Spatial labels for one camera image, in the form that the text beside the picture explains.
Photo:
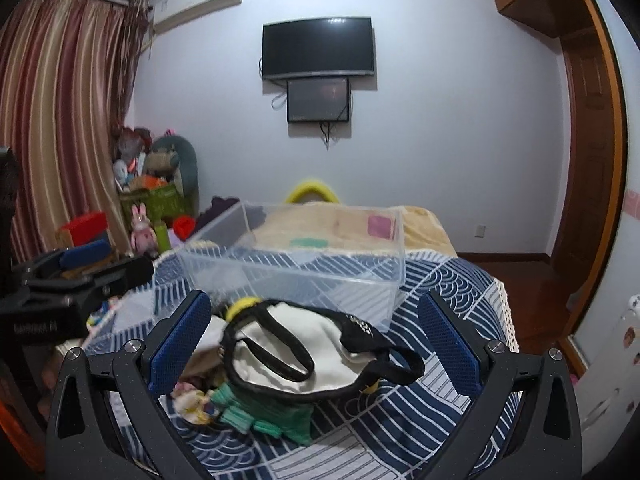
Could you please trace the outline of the green storage box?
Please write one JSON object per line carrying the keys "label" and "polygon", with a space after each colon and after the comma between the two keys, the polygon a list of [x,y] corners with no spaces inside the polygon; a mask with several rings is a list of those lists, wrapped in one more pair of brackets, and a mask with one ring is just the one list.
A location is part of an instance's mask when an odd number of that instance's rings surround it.
{"label": "green storage box", "polygon": [[119,195],[122,215],[126,226],[130,226],[132,206],[145,204],[146,216],[152,223],[165,218],[175,219],[180,216],[192,216],[193,205],[190,197],[179,194],[173,183],[154,188],[154,190],[137,190]]}

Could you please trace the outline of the red plush item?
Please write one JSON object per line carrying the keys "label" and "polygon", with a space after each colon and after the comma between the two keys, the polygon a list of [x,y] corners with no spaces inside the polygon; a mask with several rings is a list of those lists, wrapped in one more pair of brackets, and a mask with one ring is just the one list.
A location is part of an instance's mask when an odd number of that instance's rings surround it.
{"label": "red plush item", "polygon": [[195,219],[184,214],[172,220],[171,229],[174,231],[178,240],[185,242],[193,234],[195,227]]}

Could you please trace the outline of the black wall television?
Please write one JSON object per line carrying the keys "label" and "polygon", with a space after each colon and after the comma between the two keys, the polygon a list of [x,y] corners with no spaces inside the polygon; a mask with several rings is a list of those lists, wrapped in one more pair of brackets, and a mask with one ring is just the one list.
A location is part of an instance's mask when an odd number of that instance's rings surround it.
{"label": "black wall television", "polygon": [[370,18],[308,18],[262,26],[262,78],[375,74]]}

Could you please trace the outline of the white wall socket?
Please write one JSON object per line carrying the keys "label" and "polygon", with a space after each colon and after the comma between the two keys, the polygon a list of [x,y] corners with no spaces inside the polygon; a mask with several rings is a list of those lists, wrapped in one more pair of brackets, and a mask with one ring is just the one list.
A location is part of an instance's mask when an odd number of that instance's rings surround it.
{"label": "white wall socket", "polygon": [[475,228],[474,236],[478,238],[484,238],[486,233],[486,226],[484,224],[478,224]]}

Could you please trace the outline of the striped red beige curtain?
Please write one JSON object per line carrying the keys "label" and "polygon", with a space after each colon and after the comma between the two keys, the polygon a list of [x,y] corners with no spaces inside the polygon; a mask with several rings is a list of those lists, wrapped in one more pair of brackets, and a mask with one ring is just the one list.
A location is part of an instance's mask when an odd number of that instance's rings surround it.
{"label": "striped red beige curtain", "polygon": [[1,143],[21,170],[17,260],[50,252],[58,228],[93,211],[128,250],[112,163],[148,26],[143,0],[21,0],[2,26]]}

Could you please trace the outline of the yellow foam arch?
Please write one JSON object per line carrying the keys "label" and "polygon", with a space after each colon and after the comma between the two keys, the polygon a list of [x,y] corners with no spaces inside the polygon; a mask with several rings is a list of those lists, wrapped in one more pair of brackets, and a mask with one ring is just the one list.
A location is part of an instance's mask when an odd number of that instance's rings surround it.
{"label": "yellow foam arch", "polygon": [[340,199],[333,192],[332,188],[329,188],[322,181],[309,179],[296,185],[285,199],[285,203],[287,204],[301,204],[306,202],[338,204]]}

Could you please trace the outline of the green knitted cloth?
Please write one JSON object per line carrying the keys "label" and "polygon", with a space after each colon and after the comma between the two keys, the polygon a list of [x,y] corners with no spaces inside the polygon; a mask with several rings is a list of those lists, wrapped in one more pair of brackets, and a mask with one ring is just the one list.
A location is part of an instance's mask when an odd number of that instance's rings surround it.
{"label": "green knitted cloth", "polygon": [[228,382],[207,393],[219,419],[241,434],[257,431],[275,439],[287,438],[299,445],[311,444],[311,404],[286,404],[270,396],[235,391]]}

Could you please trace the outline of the small black wall monitor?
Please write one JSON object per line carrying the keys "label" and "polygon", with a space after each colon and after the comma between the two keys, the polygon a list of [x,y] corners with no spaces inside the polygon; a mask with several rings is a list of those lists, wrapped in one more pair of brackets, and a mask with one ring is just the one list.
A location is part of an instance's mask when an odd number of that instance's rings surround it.
{"label": "small black wall monitor", "polygon": [[349,122],[350,83],[347,78],[306,78],[288,81],[289,124]]}

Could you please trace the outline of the pink plush rabbit toy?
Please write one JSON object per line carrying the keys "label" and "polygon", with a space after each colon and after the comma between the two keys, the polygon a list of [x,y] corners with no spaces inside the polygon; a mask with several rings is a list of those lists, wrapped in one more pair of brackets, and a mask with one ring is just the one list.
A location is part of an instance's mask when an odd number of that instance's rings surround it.
{"label": "pink plush rabbit toy", "polygon": [[156,258],[158,244],[156,234],[151,226],[151,221],[146,215],[144,203],[131,207],[131,233],[130,245],[136,255],[147,255]]}

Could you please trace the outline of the blue white patterned tablecloth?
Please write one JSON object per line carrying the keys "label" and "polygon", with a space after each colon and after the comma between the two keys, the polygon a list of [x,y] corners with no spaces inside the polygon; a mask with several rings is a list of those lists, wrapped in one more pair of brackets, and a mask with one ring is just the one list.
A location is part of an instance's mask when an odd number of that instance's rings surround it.
{"label": "blue white patterned tablecloth", "polygon": [[[160,396],[209,479],[416,478],[471,404],[420,326],[420,298],[436,292],[483,338],[509,350],[518,344],[506,289],[486,271],[434,250],[409,252],[405,265],[401,303],[387,332],[350,313],[262,298],[227,323],[230,304],[209,297],[209,323],[178,382],[205,393],[228,382],[237,392],[314,407],[311,444],[299,445],[241,434],[219,415],[192,426],[175,412],[171,393]],[[186,279],[178,252],[161,258],[152,280],[119,301],[85,352],[111,353],[145,339],[192,290],[204,292]]]}

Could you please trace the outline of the brown wooden door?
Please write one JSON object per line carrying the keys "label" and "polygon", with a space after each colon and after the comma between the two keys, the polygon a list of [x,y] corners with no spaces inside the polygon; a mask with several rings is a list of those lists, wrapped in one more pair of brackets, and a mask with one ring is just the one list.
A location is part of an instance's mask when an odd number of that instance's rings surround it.
{"label": "brown wooden door", "polygon": [[563,37],[562,47],[570,90],[570,166],[551,262],[579,287],[596,260],[610,206],[616,85],[594,28]]}

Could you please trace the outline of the white wardrobe door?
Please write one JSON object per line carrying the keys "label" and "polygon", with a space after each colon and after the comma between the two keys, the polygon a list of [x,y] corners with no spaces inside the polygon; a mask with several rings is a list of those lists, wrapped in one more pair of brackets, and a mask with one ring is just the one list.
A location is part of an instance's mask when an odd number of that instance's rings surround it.
{"label": "white wardrobe door", "polygon": [[574,343],[585,479],[639,477],[639,47],[612,0],[596,0],[616,55],[627,127],[623,209],[600,285]]}

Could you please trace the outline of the clear plastic storage box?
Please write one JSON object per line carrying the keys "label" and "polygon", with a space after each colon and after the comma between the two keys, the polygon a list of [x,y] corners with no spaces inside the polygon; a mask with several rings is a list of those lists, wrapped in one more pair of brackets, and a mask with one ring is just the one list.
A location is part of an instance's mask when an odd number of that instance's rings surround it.
{"label": "clear plastic storage box", "polygon": [[355,315],[387,332],[405,281],[397,208],[239,202],[178,251],[214,304],[277,299]]}

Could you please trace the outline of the floral fabric piece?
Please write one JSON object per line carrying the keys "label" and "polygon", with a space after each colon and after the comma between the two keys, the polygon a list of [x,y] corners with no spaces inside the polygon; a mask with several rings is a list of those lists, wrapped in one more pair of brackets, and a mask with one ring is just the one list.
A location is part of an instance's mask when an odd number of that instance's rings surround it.
{"label": "floral fabric piece", "polygon": [[170,396],[175,412],[192,426],[207,426],[218,418],[219,412],[209,395],[190,382],[178,382]]}

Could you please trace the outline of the red box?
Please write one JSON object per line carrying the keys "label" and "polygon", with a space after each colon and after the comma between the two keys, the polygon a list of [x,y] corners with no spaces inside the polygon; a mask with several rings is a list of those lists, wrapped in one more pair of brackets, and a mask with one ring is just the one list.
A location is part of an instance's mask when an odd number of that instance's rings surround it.
{"label": "red box", "polygon": [[93,242],[108,229],[106,213],[88,212],[58,228],[55,233],[58,246],[75,248]]}

